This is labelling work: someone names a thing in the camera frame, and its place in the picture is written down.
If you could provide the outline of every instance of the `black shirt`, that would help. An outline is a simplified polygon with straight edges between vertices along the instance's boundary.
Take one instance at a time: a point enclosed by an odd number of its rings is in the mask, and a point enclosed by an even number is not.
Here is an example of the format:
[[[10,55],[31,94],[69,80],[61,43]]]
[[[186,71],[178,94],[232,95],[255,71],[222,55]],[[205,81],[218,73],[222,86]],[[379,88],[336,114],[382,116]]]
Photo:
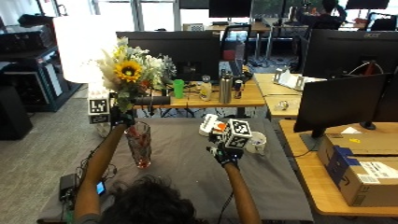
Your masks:
[[[296,10],[296,13],[295,13],[296,21],[299,21],[304,25],[308,25],[308,29],[306,31],[304,36],[308,36],[308,32],[310,32],[315,22],[318,22],[318,21],[339,21],[339,22],[343,22],[346,20],[347,12],[344,11],[344,9],[340,6],[336,6],[335,9],[336,9],[336,12],[338,12],[338,17],[331,16],[328,14],[320,14],[319,16],[306,15],[303,13],[303,7],[300,7]]]

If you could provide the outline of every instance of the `person's arm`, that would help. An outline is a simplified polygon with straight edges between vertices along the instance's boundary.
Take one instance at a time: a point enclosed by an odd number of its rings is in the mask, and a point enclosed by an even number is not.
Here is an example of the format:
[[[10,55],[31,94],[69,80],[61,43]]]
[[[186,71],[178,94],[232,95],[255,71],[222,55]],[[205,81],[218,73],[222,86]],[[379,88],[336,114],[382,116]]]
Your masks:
[[[232,159],[222,148],[222,144],[215,147],[207,147],[207,151],[213,154],[217,162],[222,166],[228,176],[228,181],[232,187],[235,196],[236,214],[239,223],[242,224],[260,224],[259,214],[251,198],[248,188],[246,186],[243,177],[236,168],[236,159]]]
[[[335,9],[338,12],[338,17],[339,17],[340,21],[343,22],[347,18],[347,12],[339,5],[336,5]]]
[[[114,127],[91,158],[87,160],[85,179],[79,185],[75,197],[74,220],[86,214],[99,215],[101,213],[97,184],[102,179],[103,172],[107,168],[107,164],[110,163],[125,129],[125,124],[119,124]]]
[[[232,187],[239,223],[260,223],[255,203],[252,201],[252,197],[247,189],[243,177],[239,174],[238,168],[231,162],[228,162],[223,165],[223,169],[228,176],[230,184]]]

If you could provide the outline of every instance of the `white mug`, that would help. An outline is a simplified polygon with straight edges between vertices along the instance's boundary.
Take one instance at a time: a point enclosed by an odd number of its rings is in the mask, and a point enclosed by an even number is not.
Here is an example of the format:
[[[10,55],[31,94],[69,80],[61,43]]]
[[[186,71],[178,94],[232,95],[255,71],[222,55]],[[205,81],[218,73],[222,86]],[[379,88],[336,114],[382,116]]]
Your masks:
[[[264,156],[266,151],[266,137],[262,133],[251,132],[251,139],[246,144],[246,150],[251,153],[259,153],[260,156]]]

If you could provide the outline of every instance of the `lamp shade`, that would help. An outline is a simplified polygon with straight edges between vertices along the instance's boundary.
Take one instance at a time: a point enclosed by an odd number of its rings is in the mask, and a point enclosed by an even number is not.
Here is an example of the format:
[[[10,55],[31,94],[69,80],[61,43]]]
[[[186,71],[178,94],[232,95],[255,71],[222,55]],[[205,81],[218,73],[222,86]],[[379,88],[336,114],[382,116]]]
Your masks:
[[[106,16],[65,16],[53,19],[65,80],[89,83],[101,80],[95,61],[117,44],[115,30]]]

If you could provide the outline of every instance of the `metal canister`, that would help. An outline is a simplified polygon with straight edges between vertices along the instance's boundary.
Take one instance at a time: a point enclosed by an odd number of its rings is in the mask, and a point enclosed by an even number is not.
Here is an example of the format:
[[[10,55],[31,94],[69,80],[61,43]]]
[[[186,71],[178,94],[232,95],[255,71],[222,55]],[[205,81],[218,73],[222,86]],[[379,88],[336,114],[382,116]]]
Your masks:
[[[239,99],[240,98],[240,85],[242,85],[242,80],[236,80],[235,81],[235,85],[234,85],[234,90],[235,90],[235,95],[234,98]]]
[[[218,91],[218,101],[222,104],[228,104],[231,102],[232,93],[232,76],[225,74],[219,79],[219,91]]]

